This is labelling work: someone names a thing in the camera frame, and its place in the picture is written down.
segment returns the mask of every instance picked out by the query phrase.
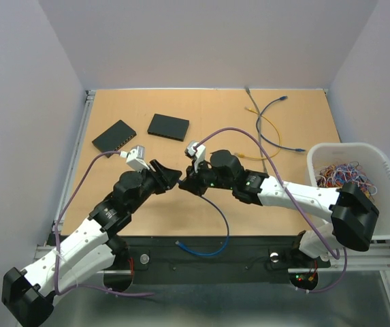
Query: white enclosure wall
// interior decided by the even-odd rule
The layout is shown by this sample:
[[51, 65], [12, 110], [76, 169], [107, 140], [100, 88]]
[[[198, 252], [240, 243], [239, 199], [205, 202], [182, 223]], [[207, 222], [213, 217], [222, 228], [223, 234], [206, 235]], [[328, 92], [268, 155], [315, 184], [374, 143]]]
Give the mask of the white enclosure wall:
[[325, 88], [376, 0], [39, 0], [86, 89]]
[[84, 91], [37, 1], [0, 1], [0, 326], [3, 274], [50, 231]]
[[390, 157], [390, 0], [380, 0], [328, 92], [343, 142]]

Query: wooden table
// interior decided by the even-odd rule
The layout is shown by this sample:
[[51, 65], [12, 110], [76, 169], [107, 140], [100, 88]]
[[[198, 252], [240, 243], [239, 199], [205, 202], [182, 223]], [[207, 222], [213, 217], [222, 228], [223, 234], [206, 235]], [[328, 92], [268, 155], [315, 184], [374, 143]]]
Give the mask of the wooden table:
[[[336, 127], [322, 90], [253, 90], [260, 110], [282, 95], [289, 98], [275, 103], [266, 112], [282, 134], [285, 146], [309, 150], [321, 142], [339, 142]], [[227, 126], [239, 127], [256, 136], [257, 116], [244, 109], [253, 107], [244, 90], [100, 90], [96, 93], [84, 136], [74, 187], [99, 151], [92, 140], [121, 119], [134, 128], [137, 136], [123, 148], [141, 144], [146, 147], [146, 160], [157, 159], [165, 167], [185, 171], [191, 163], [184, 150], [191, 140], [201, 140]], [[184, 142], [147, 134], [154, 113], [176, 116], [190, 121]], [[273, 128], [263, 122], [263, 134], [278, 141]], [[268, 153], [276, 148], [265, 144]], [[207, 152], [228, 149], [259, 157], [255, 143], [243, 134], [226, 131], [206, 143]], [[295, 183], [306, 182], [306, 154], [281, 151], [275, 158], [281, 177]], [[260, 161], [240, 160], [245, 168], [262, 171]], [[62, 234], [72, 233], [92, 211], [94, 205], [111, 192], [120, 174], [130, 168], [118, 156], [101, 158], [71, 203]], [[226, 214], [231, 235], [294, 235], [308, 229], [296, 211], [276, 207], [247, 205], [235, 199], [230, 191], [209, 189], [206, 197]], [[224, 235], [221, 216], [212, 206], [194, 195], [175, 187], [159, 196], [151, 196], [133, 215], [133, 221], [121, 235], [199, 236]]]

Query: white basket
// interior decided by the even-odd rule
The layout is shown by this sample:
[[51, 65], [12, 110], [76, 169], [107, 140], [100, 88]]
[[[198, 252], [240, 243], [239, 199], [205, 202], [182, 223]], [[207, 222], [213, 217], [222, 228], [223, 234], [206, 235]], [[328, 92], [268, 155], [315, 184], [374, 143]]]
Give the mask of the white basket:
[[[378, 188], [373, 196], [379, 210], [379, 218], [373, 240], [390, 240], [390, 161], [375, 146], [367, 143], [320, 143], [307, 155], [308, 177], [312, 186], [317, 186], [316, 174], [331, 164], [348, 164], [358, 161], [371, 182]], [[317, 225], [322, 221], [313, 217]]]

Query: yellow cable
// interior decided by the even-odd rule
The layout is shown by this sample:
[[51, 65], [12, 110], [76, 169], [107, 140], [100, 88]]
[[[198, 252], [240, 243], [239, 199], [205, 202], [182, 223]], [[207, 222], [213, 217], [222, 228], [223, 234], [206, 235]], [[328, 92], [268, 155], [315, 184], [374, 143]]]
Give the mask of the yellow cable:
[[[247, 111], [249, 112], [253, 112], [254, 114], [258, 114], [258, 112], [256, 112], [255, 110], [251, 109], [251, 108], [248, 108], [248, 107], [244, 107]], [[278, 139], [279, 139], [279, 145], [282, 145], [282, 138], [281, 138], [281, 133], [278, 131], [278, 128], [276, 128], [275, 124], [273, 124], [273, 122], [271, 122], [269, 119], [267, 119], [266, 117], [264, 116], [261, 116], [263, 117], [276, 131], [276, 133], [278, 134]], [[274, 156], [276, 156], [279, 152], [281, 151], [281, 148], [278, 148], [278, 150], [273, 154], [271, 155], [270, 157], [273, 158]], [[251, 160], [266, 160], [267, 158], [265, 157], [249, 157], [248, 155], [245, 155], [243, 153], [240, 153], [240, 152], [237, 152], [237, 153], [234, 153], [234, 155], [236, 155], [237, 157], [239, 158], [246, 158], [246, 159], [251, 159]]]

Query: screw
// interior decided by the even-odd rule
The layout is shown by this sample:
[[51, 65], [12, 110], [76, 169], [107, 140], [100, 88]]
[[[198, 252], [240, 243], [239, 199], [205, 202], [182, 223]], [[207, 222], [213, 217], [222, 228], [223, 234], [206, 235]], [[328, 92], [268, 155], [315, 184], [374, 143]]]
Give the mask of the screw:
[[274, 264], [279, 261], [279, 255], [276, 252], [272, 252], [270, 254], [270, 261], [272, 261]]
[[149, 256], [147, 254], [142, 254], [140, 256], [140, 263], [147, 264], [149, 262]]

